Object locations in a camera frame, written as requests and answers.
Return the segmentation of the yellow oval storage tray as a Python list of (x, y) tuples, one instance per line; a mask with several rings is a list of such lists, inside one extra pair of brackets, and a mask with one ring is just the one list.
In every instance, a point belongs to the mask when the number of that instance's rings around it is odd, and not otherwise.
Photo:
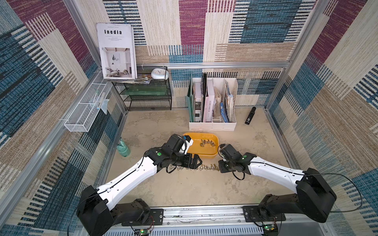
[(201, 159), (213, 159), (218, 155), (219, 139), (215, 134), (187, 132), (184, 135), (194, 141), (188, 153), (198, 154)]

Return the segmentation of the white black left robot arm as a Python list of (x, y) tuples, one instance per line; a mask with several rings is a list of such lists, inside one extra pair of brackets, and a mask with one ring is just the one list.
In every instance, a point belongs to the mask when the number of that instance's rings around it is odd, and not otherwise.
[(160, 170), (167, 169), (169, 165), (197, 169), (202, 161), (197, 154), (189, 153), (193, 143), (189, 135), (173, 134), (161, 147), (147, 150), (134, 166), (114, 180), (97, 188), (85, 188), (80, 196), (76, 216), (87, 233), (90, 236), (102, 236), (120, 223), (147, 223), (151, 209), (142, 199), (128, 204), (119, 202), (140, 183)]

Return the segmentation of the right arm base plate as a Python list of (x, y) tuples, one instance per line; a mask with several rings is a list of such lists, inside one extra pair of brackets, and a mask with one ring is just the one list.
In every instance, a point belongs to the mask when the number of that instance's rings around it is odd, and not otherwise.
[(270, 221), (286, 221), (284, 214), (276, 214), (269, 212), (258, 205), (242, 206), (243, 214), (246, 222), (270, 222)]

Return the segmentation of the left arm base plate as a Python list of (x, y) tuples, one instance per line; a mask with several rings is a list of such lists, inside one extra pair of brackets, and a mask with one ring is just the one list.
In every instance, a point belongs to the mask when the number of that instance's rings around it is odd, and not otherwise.
[(150, 225), (162, 225), (164, 217), (163, 208), (153, 208), (142, 215), (137, 220), (129, 220), (122, 223), (122, 226), (150, 226)]

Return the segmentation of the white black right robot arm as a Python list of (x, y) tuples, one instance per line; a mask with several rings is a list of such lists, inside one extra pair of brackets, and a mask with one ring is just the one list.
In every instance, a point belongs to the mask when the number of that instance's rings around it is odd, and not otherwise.
[(337, 196), (317, 170), (284, 167), (249, 152), (241, 154), (231, 144), (221, 144), (218, 152), (221, 173), (262, 177), (292, 191), (286, 195), (267, 194), (255, 209), (262, 221), (282, 214), (304, 214), (318, 223), (327, 221)]

